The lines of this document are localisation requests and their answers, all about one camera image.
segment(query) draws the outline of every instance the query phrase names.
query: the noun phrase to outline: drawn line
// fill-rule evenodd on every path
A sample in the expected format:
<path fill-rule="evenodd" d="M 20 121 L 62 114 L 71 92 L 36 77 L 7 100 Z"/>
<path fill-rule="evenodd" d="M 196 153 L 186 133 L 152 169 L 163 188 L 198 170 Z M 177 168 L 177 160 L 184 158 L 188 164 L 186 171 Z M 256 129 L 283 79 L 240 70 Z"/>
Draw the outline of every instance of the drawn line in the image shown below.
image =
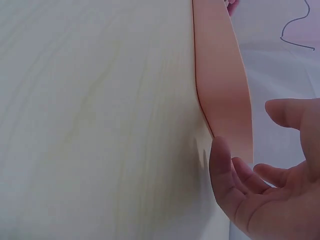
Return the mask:
<path fill-rule="evenodd" d="M 283 27 L 280 39 L 281 39 L 282 41 L 284 41 L 285 43 L 288 43 L 288 44 L 291 44 L 291 45 L 295 45 L 295 46 L 298 46 L 298 47 L 302 47 L 302 48 L 306 48 L 306 49 L 312 49 L 312 50 L 314 51 L 314 50 L 316 50 L 316 48 L 314 48 L 314 47 L 312 47 L 312 46 L 301 45 L 301 44 L 297 44 L 297 43 L 294 43 L 294 42 L 291 42 L 291 41 L 284 40 L 285 30 L 286 30 L 286 27 L 287 27 L 289 24 L 291 24 L 291 23 L 293 23 L 293 22 L 295 22 L 295 21 L 298 21 L 298 20 L 306 19 L 306 18 L 309 16 L 310 11 L 311 11 L 310 5 L 309 5 L 309 3 L 307 2 L 307 0 L 304 0 L 304 2 L 305 2 L 305 4 L 306 4 L 306 6 L 308 7 L 308 12 L 307 12 L 307 14 L 306 14 L 305 16 L 298 17 L 298 18 L 295 18 L 295 19 L 289 21 L 289 22 Z"/>

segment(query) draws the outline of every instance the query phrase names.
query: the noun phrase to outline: pink object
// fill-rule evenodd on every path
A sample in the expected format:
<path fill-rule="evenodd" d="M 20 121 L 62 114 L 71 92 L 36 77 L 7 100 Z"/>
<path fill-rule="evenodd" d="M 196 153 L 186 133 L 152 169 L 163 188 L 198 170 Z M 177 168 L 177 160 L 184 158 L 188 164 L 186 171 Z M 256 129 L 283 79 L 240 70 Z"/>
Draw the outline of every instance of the pink object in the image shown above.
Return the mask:
<path fill-rule="evenodd" d="M 229 5 L 227 9 L 230 16 L 232 16 L 232 14 L 235 12 L 238 4 L 239 4 L 239 0 L 229 0 Z"/>
<path fill-rule="evenodd" d="M 196 89 L 212 136 L 232 156 L 253 162 L 250 93 L 238 42 L 223 0 L 193 0 Z"/>

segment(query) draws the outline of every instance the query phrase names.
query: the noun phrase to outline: finger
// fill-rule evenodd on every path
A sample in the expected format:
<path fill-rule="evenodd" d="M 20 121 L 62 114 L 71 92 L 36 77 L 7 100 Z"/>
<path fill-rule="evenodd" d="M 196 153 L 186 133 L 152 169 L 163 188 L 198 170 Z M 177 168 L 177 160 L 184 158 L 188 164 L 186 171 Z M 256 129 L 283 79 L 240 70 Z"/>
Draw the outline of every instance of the finger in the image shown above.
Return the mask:
<path fill-rule="evenodd" d="M 216 202 L 230 220 L 235 222 L 237 209 L 246 196 L 236 188 L 232 176 L 230 150 L 221 137 L 216 137 L 212 142 L 209 172 Z"/>
<path fill-rule="evenodd" d="M 320 98 L 271 100 L 265 109 L 280 126 L 300 130 L 307 176 L 311 181 L 320 178 Z"/>
<path fill-rule="evenodd" d="M 278 188 L 283 188 L 287 183 L 287 169 L 260 163 L 254 166 L 253 171 L 262 179 Z"/>
<path fill-rule="evenodd" d="M 241 158 L 234 157 L 232 162 L 241 182 L 254 194 L 263 194 L 271 188 Z"/>
<path fill-rule="evenodd" d="M 312 99 L 274 99 L 265 103 L 265 110 L 278 125 L 299 130 L 301 120 Z"/>
<path fill-rule="evenodd" d="M 235 187 L 239 191 L 241 191 L 244 195 L 248 195 L 250 193 L 250 190 L 241 182 L 232 161 L 231 161 L 231 174 L 232 174 L 232 179 L 233 179 Z"/>

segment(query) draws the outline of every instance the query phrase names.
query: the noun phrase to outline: peach paper strip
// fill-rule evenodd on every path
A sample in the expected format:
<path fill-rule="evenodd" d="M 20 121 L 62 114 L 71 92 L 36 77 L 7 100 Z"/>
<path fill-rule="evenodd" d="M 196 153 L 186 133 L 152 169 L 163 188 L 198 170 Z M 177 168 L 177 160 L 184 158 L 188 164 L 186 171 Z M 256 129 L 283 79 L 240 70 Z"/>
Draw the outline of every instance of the peach paper strip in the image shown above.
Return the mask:
<path fill-rule="evenodd" d="M 193 0 L 195 79 L 212 136 L 226 138 L 233 157 L 253 163 L 247 76 L 224 0 Z"/>

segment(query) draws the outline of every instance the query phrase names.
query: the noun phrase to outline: hand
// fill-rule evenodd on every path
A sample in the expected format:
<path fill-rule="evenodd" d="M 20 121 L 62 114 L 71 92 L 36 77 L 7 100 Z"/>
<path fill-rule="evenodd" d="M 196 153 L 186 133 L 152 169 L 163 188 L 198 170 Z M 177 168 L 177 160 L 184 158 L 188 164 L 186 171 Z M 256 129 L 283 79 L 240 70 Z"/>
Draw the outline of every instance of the hand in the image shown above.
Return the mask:
<path fill-rule="evenodd" d="M 265 108 L 278 125 L 300 131 L 305 161 L 290 169 L 258 164 L 252 171 L 231 159 L 217 137 L 209 162 L 216 201 L 252 239 L 320 239 L 320 98 L 271 100 Z"/>
<path fill-rule="evenodd" d="M 228 9 L 230 16 L 234 13 L 238 4 L 239 4 L 239 0 L 229 0 L 229 5 L 228 5 L 227 9 Z"/>

